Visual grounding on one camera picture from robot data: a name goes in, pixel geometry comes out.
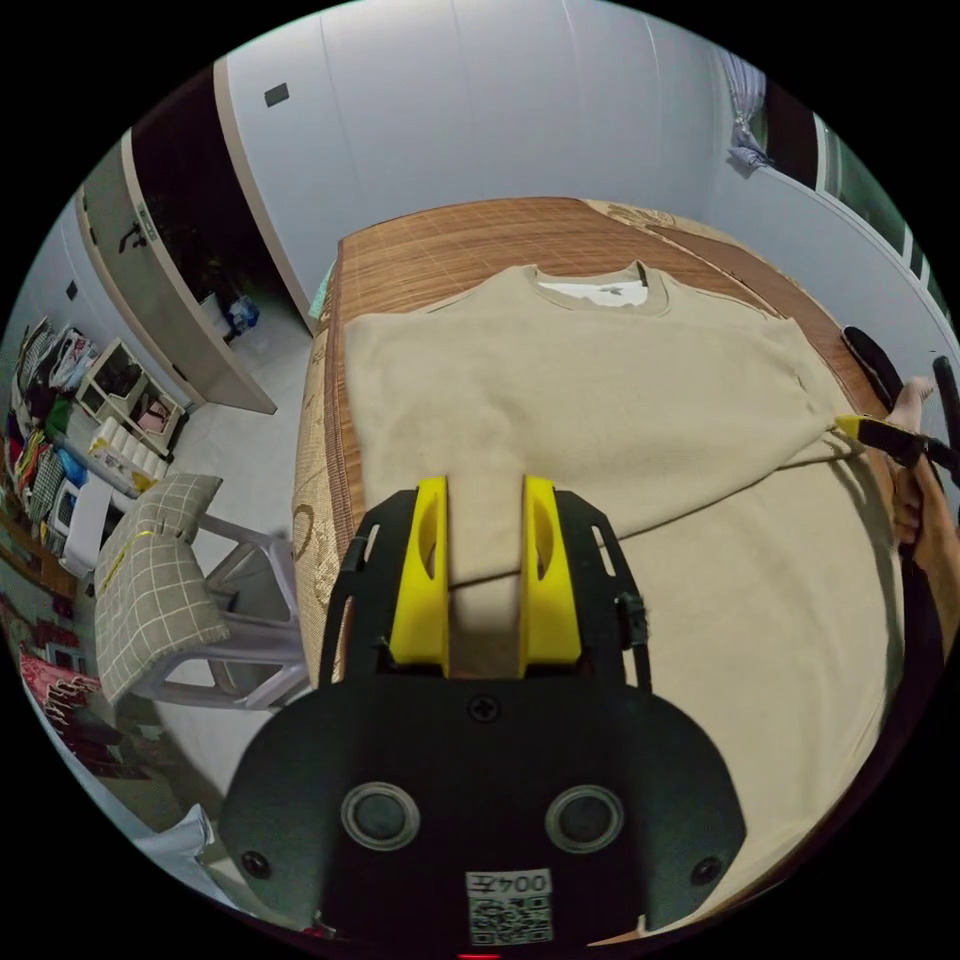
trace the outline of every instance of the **screw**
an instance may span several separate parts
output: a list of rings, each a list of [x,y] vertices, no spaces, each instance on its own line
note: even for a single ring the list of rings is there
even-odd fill
[[[254,880],[267,880],[273,872],[270,861],[256,850],[247,850],[240,855],[240,864]]]
[[[716,857],[706,857],[701,860],[690,874],[690,882],[697,887],[712,883],[720,875],[723,864]]]
[[[477,723],[493,723],[500,716],[500,704],[493,697],[480,694],[467,704],[467,713]]]

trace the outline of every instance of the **bed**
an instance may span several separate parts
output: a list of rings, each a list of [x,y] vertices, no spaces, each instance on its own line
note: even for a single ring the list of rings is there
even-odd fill
[[[298,445],[293,536],[305,653],[314,682],[325,606],[340,558],[371,506],[363,500],[362,464],[345,386],[345,325],[364,314],[426,306],[515,264],[537,263],[555,275],[588,276],[622,269],[632,260],[682,283],[793,317],[851,405],[862,413],[885,415],[843,344],[837,322],[790,277],[733,238],[701,224],[620,204],[521,198],[428,210],[352,234],[340,242],[321,312]],[[869,459],[889,504],[889,471],[879,455],[871,452]],[[936,658],[925,652],[918,659],[908,645],[904,680],[890,719],[853,787],[838,807],[824,811],[823,824],[809,842],[720,909],[777,882],[856,809],[912,730],[936,673]]]

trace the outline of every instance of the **human arm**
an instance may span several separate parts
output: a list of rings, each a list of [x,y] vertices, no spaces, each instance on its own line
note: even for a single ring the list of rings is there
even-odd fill
[[[894,481],[894,531],[915,544],[914,560],[927,575],[943,634],[946,659],[960,631],[960,528],[954,526],[933,467],[921,457]]]

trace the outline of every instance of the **human hand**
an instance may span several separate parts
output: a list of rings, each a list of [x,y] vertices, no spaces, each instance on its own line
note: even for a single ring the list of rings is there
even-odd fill
[[[893,513],[897,540],[916,545],[913,559],[925,573],[933,572],[945,552],[960,547],[960,528],[953,525],[949,504],[926,457],[894,477]]]

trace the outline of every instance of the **door handle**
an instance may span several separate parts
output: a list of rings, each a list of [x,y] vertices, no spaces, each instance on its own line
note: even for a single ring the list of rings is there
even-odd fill
[[[136,240],[133,241],[131,246],[134,247],[145,247],[147,245],[146,238],[143,236],[143,227],[140,226],[140,221],[134,221],[133,226],[120,238],[120,253],[126,249],[127,241],[136,235]]]

